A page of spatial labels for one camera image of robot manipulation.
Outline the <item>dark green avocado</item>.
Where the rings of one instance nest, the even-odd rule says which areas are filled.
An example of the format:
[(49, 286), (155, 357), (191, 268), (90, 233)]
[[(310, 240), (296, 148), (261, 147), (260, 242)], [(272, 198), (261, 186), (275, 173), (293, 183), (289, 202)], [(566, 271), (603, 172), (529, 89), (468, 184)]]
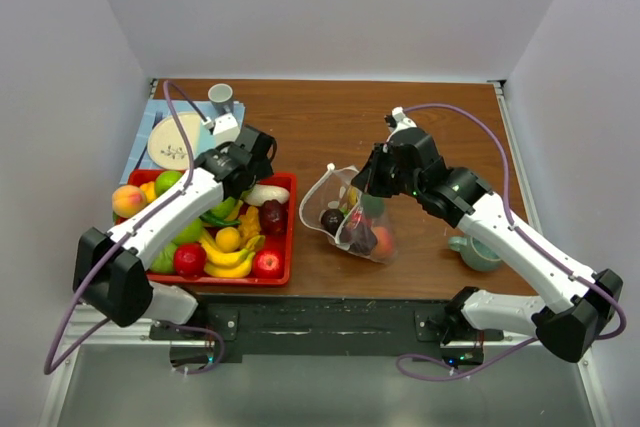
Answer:
[(363, 213), (370, 219), (380, 218), (386, 210), (384, 200), (380, 197), (363, 193), (360, 197), (360, 205)]

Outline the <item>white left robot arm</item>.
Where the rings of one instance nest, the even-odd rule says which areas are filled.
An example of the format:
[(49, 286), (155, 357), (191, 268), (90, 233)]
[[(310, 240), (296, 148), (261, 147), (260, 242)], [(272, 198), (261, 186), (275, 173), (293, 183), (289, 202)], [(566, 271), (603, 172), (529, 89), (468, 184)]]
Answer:
[(196, 298), (149, 281), (146, 271), (201, 214), (272, 176), (276, 151), (274, 137), (245, 125), (235, 140), (199, 154), (174, 186), (135, 216), (106, 233), (87, 230), (77, 249), (74, 300), (120, 327), (149, 319), (171, 323), (185, 339), (200, 337), (207, 315)]

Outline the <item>peach at tray corner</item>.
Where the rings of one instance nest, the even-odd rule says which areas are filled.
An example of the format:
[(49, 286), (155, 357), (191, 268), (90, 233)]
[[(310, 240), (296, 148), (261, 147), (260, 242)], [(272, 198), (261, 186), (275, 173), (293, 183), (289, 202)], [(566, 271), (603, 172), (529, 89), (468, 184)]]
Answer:
[(112, 211), (121, 218), (131, 218), (147, 206), (145, 193), (137, 186), (123, 185), (111, 198)]

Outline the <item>green apple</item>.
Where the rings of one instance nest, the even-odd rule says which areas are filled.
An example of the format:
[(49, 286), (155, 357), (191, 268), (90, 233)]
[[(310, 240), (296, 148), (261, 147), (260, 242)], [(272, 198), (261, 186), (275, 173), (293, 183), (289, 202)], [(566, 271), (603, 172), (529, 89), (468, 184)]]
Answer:
[(154, 182), (154, 192), (157, 197), (163, 195), (172, 186), (174, 186), (183, 176), (180, 171), (166, 170), (163, 171)]

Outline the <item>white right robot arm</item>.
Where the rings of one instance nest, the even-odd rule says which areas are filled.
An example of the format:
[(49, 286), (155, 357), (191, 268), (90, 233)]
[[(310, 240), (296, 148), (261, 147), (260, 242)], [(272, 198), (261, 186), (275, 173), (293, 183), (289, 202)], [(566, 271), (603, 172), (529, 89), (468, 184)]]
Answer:
[(352, 184), (374, 197), (414, 198), (427, 214), (486, 245), (535, 290), (524, 297), (463, 289), (445, 316), (452, 337), (466, 340), (485, 329), (520, 333), (572, 363), (601, 339), (618, 306), (622, 278), (564, 254), (513, 214), (486, 181), (467, 168), (447, 166), (422, 129), (397, 129), (375, 144)]

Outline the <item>red plastic tray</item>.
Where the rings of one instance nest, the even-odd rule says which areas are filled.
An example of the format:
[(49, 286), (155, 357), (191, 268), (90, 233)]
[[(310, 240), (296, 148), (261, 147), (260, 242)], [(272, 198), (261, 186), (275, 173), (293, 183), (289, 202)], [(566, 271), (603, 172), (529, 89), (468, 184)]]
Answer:
[(294, 207), (296, 205), (297, 178), (292, 173), (279, 172), (271, 178), (263, 180), (262, 185), (278, 186), (285, 188), (290, 193), (290, 198), (286, 204), (286, 232), (281, 235), (266, 235), (266, 250), (277, 251), (283, 262), (281, 272), (276, 277), (257, 277), (253, 272), (243, 278), (218, 278), (205, 274), (200, 277), (184, 277), (177, 274), (163, 275), (148, 272), (150, 281), (162, 284), (175, 285), (198, 285), (198, 286), (251, 286), (251, 287), (280, 287), (289, 282), (291, 274), (291, 262), (293, 259), (293, 238), (294, 238)]

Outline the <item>white radish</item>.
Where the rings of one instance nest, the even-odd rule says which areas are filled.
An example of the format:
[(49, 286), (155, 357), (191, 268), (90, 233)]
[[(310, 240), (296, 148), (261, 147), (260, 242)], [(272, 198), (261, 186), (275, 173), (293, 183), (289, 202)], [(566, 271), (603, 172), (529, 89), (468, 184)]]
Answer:
[(290, 192), (280, 186), (257, 184), (246, 195), (244, 202), (250, 206), (261, 207), (268, 201), (276, 201), (286, 204), (289, 201)]

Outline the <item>red tomato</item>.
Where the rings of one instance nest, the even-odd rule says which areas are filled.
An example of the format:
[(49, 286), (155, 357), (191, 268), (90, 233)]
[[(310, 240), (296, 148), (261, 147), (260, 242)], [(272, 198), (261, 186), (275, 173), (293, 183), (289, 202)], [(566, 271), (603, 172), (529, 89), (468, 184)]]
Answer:
[(369, 227), (369, 219), (362, 208), (354, 209), (345, 219), (344, 229), (347, 231), (354, 231), (364, 227)]

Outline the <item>clear polka dot zip bag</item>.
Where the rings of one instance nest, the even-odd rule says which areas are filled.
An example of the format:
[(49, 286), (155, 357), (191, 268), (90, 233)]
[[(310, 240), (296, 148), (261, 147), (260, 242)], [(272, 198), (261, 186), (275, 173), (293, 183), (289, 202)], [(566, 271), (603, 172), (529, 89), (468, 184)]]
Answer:
[(351, 185), (357, 173), (354, 166), (338, 168), (329, 163), (303, 197), (299, 218), (336, 248), (389, 264), (397, 256), (397, 245), (386, 203)]

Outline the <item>peach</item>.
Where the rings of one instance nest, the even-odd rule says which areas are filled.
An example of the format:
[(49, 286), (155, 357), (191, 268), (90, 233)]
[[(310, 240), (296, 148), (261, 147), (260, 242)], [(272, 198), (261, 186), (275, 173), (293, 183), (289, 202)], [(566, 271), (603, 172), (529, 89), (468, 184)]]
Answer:
[(371, 251), (371, 256), (377, 260), (390, 258), (395, 252), (392, 233), (384, 226), (375, 226), (372, 232), (376, 238), (376, 245)]
[(147, 206), (145, 193), (137, 186), (123, 185), (111, 198), (112, 211), (121, 218), (131, 218)]

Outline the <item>aluminium frame rail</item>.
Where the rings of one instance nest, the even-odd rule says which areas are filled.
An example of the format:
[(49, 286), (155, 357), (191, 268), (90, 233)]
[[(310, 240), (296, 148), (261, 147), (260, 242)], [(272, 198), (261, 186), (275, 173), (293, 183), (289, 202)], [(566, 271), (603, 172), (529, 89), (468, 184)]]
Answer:
[[(71, 338), (79, 338), (80, 335), (95, 327), (98, 323), (98, 313), (90, 311), (88, 307), (78, 307), (72, 314), (70, 325), (68, 327), (66, 336)], [(241, 333), (257, 333), (266, 334), (267, 336), (280, 337), (282, 339), (286, 337), (291, 338), (304, 338), (311, 335), (319, 334), (325, 336), (337, 336), (349, 337), (355, 335), (372, 336), (374, 334), (386, 333), (390, 334), (391, 331), (388, 328), (375, 331), (373, 328), (364, 328), (356, 330), (355, 328), (316, 328), (316, 327), (249, 327), (246, 322), (248, 317), (245, 317), (245, 322), (241, 320), (241, 314), (236, 314), (232, 320), (215, 320), (209, 327), (210, 330), (218, 333), (226, 343), (231, 341), (239, 341)], [(107, 323), (105, 326), (98, 329), (90, 338), (91, 342), (104, 342), (104, 343), (126, 343), (126, 342), (174, 342), (183, 344), (193, 344), (197, 341), (197, 338), (205, 337), (205, 334), (198, 334), (193, 332), (182, 332), (175, 327), (167, 327), (164, 324), (160, 324), (157, 321), (150, 321), (143, 319), (132, 324), (129, 327), (118, 327), (112, 322)], [(485, 342), (502, 342), (506, 344), (515, 344), (520, 341), (524, 341), (528, 338), (528, 335), (522, 335), (509, 331), (497, 331), (489, 330), (484, 333)]]

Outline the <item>grey cup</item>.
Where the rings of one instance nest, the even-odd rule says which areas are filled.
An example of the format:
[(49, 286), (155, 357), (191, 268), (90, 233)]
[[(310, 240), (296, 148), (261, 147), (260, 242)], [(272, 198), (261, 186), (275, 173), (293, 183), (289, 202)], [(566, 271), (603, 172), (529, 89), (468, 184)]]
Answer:
[(208, 99), (219, 115), (232, 114), (234, 110), (234, 91), (226, 83), (217, 83), (208, 90)]

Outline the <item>teal ceramic mug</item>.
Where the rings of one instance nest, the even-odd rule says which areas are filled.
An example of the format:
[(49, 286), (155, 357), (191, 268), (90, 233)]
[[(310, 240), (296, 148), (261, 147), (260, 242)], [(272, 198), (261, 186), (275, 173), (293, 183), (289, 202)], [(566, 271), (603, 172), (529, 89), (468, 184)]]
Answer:
[(488, 273), (497, 270), (502, 265), (502, 259), (475, 237), (469, 235), (452, 236), (448, 239), (448, 247), (460, 256), (467, 267), (474, 271)]

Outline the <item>yellow banana bunch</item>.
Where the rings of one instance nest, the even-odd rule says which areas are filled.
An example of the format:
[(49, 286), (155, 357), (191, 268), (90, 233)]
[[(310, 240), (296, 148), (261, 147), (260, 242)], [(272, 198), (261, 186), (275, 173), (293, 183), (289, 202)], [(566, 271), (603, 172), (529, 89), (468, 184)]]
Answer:
[(210, 277), (222, 279), (248, 277), (252, 270), (254, 256), (264, 247), (265, 242), (264, 235), (256, 235), (249, 239), (248, 247), (224, 253), (211, 236), (204, 234), (199, 239), (207, 259), (204, 272)]

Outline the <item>cream and blue plate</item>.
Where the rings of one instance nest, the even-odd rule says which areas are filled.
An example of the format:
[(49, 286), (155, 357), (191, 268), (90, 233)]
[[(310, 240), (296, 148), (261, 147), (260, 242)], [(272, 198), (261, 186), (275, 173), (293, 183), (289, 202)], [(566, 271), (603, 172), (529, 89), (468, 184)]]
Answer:
[[(195, 112), (178, 114), (181, 125), (188, 137), (193, 157), (209, 150), (198, 146), (201, 118)], [(179, 133), (174, 118), (169, 115), (151, 131), (147, 142), (147, 153), (151, 160), (165, 170), (186, 170), (189, 167), (186, 144)]]

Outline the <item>green chili pepper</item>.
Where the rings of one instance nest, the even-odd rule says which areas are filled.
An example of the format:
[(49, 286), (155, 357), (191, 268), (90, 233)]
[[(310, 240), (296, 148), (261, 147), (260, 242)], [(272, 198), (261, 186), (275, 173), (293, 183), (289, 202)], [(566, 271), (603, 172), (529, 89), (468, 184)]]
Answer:
[(211, 212), (205, 212), (199, 216), (199, 218), (206, 224), (212, 227), (236, 227), (240, 225), (240, 221), (237, 219), (226, 220), (220, 219), (214, 216)]

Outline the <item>red apple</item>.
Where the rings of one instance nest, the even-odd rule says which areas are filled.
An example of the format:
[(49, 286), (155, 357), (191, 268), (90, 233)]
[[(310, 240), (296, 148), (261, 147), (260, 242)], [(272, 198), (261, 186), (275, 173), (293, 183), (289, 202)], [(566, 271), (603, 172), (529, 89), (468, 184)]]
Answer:
[(279, 279), (284, 272), (284, 260), (280, 251), (263, 249), (258, 252), (252, 264), (252, 274), (260, 279)]
[(199, 243), (180, 245), (173, 256), (175, 273), (186, 278), (202, 276), (206, 262), (206, 251)]

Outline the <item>dark purple mangosteen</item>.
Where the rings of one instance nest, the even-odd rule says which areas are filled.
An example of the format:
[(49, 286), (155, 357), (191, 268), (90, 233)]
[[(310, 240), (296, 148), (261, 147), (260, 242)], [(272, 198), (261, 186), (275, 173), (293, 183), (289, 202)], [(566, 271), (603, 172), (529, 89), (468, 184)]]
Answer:
[(345, 215), (340, 209), (331, 208), (322, 213), (320, 222), (326, 232), (335, 236), (344, 219)]

